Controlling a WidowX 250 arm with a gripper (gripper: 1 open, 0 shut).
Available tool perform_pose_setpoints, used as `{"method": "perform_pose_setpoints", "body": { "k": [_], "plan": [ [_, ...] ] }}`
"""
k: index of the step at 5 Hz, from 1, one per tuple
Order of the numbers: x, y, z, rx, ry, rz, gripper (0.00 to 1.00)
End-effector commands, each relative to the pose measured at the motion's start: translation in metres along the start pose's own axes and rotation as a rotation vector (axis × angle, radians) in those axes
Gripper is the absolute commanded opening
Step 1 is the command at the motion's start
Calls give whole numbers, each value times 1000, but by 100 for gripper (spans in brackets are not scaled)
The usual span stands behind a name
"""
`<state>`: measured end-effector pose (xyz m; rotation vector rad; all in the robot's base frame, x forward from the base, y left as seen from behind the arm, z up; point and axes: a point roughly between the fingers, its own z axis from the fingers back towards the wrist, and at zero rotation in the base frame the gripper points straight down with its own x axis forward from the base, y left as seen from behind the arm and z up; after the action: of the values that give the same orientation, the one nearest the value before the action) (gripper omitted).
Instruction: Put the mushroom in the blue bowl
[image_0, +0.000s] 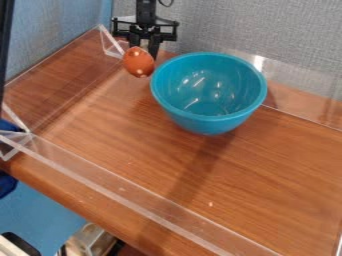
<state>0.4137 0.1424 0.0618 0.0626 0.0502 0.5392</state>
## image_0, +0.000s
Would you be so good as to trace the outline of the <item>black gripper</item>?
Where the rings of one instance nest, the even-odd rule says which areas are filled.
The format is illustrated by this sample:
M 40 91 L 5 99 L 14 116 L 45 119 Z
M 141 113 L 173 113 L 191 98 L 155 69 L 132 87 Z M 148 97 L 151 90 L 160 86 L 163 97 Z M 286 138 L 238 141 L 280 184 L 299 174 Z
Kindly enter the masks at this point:
M 148 52 L 156 58 L 161 41 L 177 39 L 179 22 L 156 18 L 151 24 L 137 23 L 135 16 L 112 18 L 112 36 L 128 39 L 131 47 L 140 46 L 140 39 L 149 39 Z

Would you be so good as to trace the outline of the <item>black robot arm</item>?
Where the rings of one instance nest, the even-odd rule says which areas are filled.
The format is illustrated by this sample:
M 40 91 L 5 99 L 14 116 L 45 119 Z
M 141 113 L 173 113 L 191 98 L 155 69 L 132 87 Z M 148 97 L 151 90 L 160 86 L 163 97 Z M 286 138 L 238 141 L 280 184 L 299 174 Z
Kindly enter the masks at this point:
M 164 41 L 177 40 L 179 22 L 156 15 L 156 4 L 164 7 L 161 0 L 135 0 L 135 15 L 112 18 L 112 36 L 127 39 L 129 46 L 139 46 L 143 40 L 148 41 L 147 50 L 152 57 L 157 56 L 160 44 Z

